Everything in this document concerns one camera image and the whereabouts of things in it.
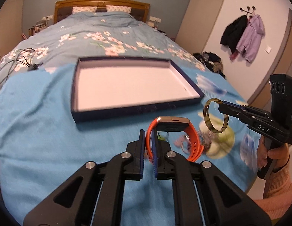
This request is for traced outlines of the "right forearm peach sleeve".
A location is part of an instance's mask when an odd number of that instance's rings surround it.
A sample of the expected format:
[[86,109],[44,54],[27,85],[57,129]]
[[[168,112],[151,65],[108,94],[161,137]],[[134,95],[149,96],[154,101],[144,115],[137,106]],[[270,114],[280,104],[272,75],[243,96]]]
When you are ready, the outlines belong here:
[[271,220],[280,219],[292,205],[292,180],[290,162],[266,180],[263,198],[254,202],[263,209]]

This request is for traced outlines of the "right hand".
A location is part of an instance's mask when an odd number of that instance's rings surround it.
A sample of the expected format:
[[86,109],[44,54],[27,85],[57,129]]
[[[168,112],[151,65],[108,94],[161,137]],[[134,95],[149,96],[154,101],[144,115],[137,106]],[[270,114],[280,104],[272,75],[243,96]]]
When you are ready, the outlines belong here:
[[267,165],[267,158],[271,158],[277,161],[273,169],[274,171],[282,169],[286,166],[290,158],[288,144],[285,143],[281,147],[274,149],[270,148],[267,150],[265,147],[265,138],[264,136],[261,136],[259,140],[259,146],[257,148],[257,167],[259,169]]

